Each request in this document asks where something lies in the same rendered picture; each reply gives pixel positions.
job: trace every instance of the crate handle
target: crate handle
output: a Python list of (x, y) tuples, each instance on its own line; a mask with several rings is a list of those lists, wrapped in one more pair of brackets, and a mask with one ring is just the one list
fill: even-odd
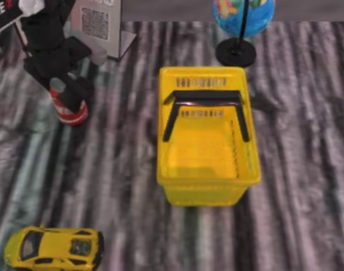
[(173, 100), (172, 110), (163, 134), (164, 142), (168, 142), (172, 135), (181, 106), (235, 106), (243, 141), (250, 140), (243, 114), (242, 97), (238, 90), (174, 90), (164, 100), (163, 105), (170, 104)]

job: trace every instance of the red can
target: red can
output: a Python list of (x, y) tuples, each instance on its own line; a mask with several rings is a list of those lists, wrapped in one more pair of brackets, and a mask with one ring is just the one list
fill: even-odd
[(59, 120), (70, 126), (82, 124), (88, 117), (89, 111), (88, 106), (85, 101), (81, 102), (80, 109), (78, 113), (71, 112), (63, 103), (57, 100), (57, 97), (60, 93), (64, 92), (66, 84), (58, 78), (52, 78), (50, 81), (50, 95), (53, 99), (56, 113), (59, 117)]

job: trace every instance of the globe base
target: globe base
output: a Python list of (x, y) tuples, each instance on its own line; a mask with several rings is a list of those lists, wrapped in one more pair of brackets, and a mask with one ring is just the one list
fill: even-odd
[(230, 38), (219, 43), (216, 48), (216, 58), (224, 66), (246, 68), (256, 60), (255, 46), (242, 40), (241, 46), (236, 48), (237, 42), (237, 38)]

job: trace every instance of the blue globe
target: blue globe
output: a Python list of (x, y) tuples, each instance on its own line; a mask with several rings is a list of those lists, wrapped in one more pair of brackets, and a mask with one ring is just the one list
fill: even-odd
[[(245, 0), (213, 0), (213, 16), (227, 33), (238, 37), (241, 31)], [(245, 38), (265, 30), (275, 14), (275, 0), (249, 0)]]

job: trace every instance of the yellow crate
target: yellow crate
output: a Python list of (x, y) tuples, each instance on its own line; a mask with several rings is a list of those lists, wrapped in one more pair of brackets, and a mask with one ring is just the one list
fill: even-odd
[(245, 71), (160, 70), (157, 180), (177, 206), (230, 206), (260, 181)]

